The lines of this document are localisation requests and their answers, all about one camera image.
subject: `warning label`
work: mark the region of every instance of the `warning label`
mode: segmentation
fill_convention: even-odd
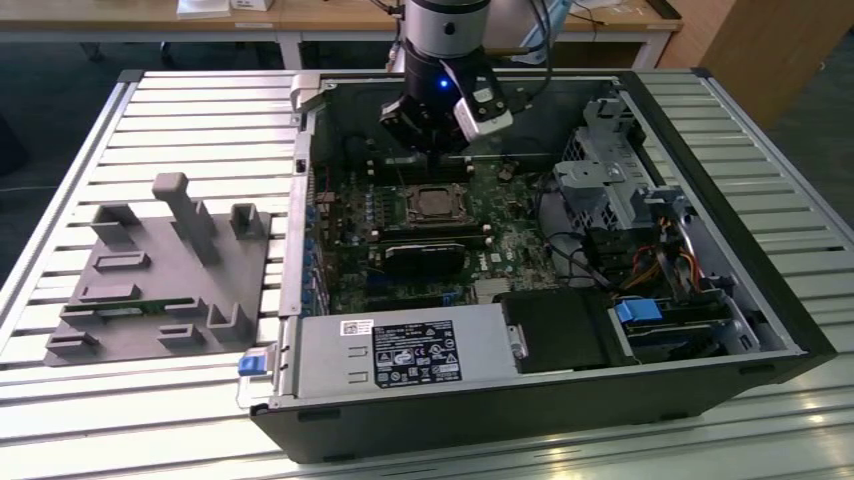
[[[454,323],[374,327],[374,367],[381,388],[462,380]]]

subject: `aluminum extrusion table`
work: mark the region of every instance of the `aluminum extrusion table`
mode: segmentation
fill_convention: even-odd
[[[241,354],[43,366],[97,239],[87,227],[97,205],[126,201],[139,216],[167,214],[150,181],[174,170],[193,179],[190,194],[213,213],[251,201],[274,214],[258,342],[274,340],[294,172],[293,75],[147,72],[117,85],[0,293],[0,476],[851,475],[854,235],[715,79],[685,71],[641,77],[840,351],[792,382],[747,392],[700,418],[304,466],[239,406],[249,401],[237,398]],[[652,156],[661,160],[656,151]],[[676,181],[664,163],[658,167]],[[263,386],[250,385],[250,394]]]

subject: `barcode sticker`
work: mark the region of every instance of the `barcode sticker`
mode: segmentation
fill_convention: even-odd
[[[348,335],[368,335],[374,328],[374,320],[342,320],[342,337]]]

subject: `blue drive bracket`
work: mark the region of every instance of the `blue drive bracket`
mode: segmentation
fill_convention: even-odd
[[[624,300],[617,307],[617,317],[621,323],[656,322],[662,320],[662,311],[656,300],[638,298]]]
[[[242,377],[267,375],[269,368],[273,365],[273,348],[274,345],[250,348],[246,351],[238,362],[238,375]]]

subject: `blue latch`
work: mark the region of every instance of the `blue latch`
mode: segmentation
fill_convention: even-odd
[[[267,375],[267,355],[243,357],[238,363],[238,374],[242,377]]]
[[[662,311],[656,300],[650,298],[624,300],[614,309],[621,323],[656,322],[662,319]]]

